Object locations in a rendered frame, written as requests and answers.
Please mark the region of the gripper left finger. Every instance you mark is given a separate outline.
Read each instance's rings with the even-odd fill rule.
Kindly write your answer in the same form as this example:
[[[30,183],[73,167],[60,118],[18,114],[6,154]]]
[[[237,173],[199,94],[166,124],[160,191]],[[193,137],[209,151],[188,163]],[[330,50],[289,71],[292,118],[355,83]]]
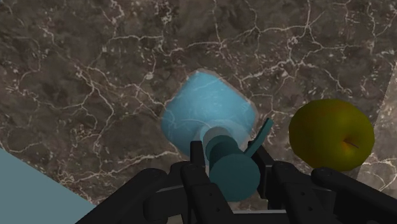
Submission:
[[[147,168],[84,215],[76,224],[167,224],[180,214],[183,224],[221,224],[233,212],[205,173],[201,141],[190,144],[190,161],[170,172]]]

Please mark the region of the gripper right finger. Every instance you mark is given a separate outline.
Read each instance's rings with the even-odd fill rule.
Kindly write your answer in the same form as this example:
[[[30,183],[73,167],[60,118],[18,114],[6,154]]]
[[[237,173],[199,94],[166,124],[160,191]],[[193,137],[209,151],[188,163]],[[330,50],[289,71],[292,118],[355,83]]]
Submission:
[[[260,197],[283,209],[282,224],[397,224],[397,199],[330,168],[311,174],[275,161],[264,147],[253,155]]]

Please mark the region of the blue spray bottle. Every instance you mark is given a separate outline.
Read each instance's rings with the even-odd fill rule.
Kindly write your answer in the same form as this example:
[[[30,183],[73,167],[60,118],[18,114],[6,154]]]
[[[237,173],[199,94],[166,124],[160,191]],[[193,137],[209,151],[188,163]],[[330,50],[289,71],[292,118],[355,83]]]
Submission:
[[[216,73],[197,70],[166,105],[160,126],[169,142],[190,158],[193,142],[198,142],[210,181],[227,201],[237,202],[250,197],[260,184],[252,157],[273,121],[267,118],[250,140],[257,121],[250,100]]]

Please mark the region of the green apple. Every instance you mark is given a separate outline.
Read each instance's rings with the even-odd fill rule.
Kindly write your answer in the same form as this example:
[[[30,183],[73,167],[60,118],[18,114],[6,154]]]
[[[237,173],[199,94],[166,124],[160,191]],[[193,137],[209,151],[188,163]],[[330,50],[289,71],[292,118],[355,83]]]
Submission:
[[[289,124],[289,143],[312,168],[350,171],[369,157],[375,142],[368,117],[350,102],[320,99],[296,111]]]

